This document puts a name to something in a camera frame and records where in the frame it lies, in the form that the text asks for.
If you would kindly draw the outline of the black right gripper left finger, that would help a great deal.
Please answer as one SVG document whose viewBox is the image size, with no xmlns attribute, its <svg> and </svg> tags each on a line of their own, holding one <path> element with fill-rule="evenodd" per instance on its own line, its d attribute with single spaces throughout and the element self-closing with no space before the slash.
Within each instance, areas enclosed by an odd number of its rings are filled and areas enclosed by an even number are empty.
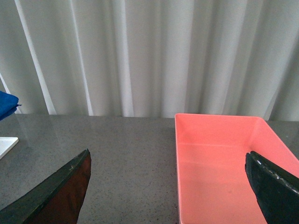
<svg viewBox="0 0 299 224">
<path fill-rule="evenodd" d="M 84 150 L 0 211 L 2 224 L 75 224 L 91 177 L 91 154 Z"/>
</svg>

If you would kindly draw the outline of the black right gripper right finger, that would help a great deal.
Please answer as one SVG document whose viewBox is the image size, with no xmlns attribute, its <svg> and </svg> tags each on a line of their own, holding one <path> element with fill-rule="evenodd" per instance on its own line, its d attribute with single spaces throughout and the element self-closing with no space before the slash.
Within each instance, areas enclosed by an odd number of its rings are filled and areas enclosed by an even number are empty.
<svg viewBox="0 0 299 224">
<path fill-rule="evenodd" d="M 299 222 L 299 179 L 255 151 L 246 153 L 245 172 L 268 224 Z"/>
</svg>

